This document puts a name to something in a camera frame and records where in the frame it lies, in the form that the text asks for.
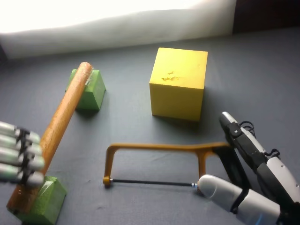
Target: green support block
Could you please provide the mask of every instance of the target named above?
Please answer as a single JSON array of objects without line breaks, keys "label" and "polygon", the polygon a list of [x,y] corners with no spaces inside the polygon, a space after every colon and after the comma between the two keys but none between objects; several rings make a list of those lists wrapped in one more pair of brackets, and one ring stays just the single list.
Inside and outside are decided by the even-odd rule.
[{"label": "green support block", "polygon": [[[77,69],[73,69],[69,79],[68,87],[73,77],[75,76],[76,71]],[[86,85],[76,109],[91,109],[91,110],[99,111],[102,104],[105,90],[106,88],[103,83],[100,71],[93,70],[90,76],[90,81],[88,85]]]},{"label": "green support block", "polygon": [[45,177],[45,182],[33,203],[30,213],[19,213],[16,216],[24,224],[54,225],[66,194],[67,191],[56,177]]}]

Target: gray surface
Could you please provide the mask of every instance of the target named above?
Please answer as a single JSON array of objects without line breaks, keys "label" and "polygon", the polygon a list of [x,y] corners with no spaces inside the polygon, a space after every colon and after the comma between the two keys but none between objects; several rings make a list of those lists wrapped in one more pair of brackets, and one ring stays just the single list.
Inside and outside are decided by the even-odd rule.
[{"label": "gray surface", "polygon": [[[42,134],[72,69],[88,61],[101,70],[107,92],[98,114],[73,115],[48,171],[68,189],[57,225],[238,225],[233,215],[187,187],[118,184],[105,190],[105,150],[114,142],[224,141],[218,116],[229,111],[252,121],[261,144],[278,148],[300,180],[299,40],[298,28],[11,62],[0,70],[0,120]],[[199,129],[151,116],[148,82],[160,46],[209,52]],[[120,152],[114,162],[116,179],[197,180],[196,158],[189,154]],[[207,168],[226,179],[217,158]],[[19,224],[5,209],[14,186],[0,186],[0,224]]]}]

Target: wooden dowel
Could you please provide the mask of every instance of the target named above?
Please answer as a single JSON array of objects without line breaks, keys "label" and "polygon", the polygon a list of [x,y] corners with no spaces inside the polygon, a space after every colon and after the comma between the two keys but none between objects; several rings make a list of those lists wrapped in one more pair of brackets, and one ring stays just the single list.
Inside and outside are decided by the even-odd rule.
[{"label": "wooden dowel", "polygon": [[[80,64],[69,88],[65,93],[65,96],[60,102],[60,105],[58,106],[41,139],[40,145],[45,159],[45,167],[41,172],[44,175],[49,168],[56,149],[60,144],[69,121],[71,120],[73,112],[84,91],[85,83],[87,82],[92,70],[93,67],[91,64],[87,62],[82,62]],[[39,188],[27,188],[22,185],[17,185],[7,203],[8,210],[15,213],[29,213],[38,192]]]}]

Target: scratch on yellow cube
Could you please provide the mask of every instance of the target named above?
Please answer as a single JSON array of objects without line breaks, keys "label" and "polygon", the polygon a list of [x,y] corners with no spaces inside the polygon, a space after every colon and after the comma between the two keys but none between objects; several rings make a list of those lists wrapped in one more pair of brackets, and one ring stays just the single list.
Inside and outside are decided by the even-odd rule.
[{"label": "scratch on yellow cube", "polygon": [[151,79],[152,115],[200,119],[207,52],[159,48]]}]

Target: bright light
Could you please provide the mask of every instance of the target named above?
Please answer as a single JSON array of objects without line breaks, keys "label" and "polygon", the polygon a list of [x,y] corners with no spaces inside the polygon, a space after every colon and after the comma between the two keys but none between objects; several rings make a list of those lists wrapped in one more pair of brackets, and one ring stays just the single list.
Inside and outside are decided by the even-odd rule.
[{"label": "bright light", "polygon": [[8,0],[0,33],[57,28],[141,11],[187,9],[206,0]]}]

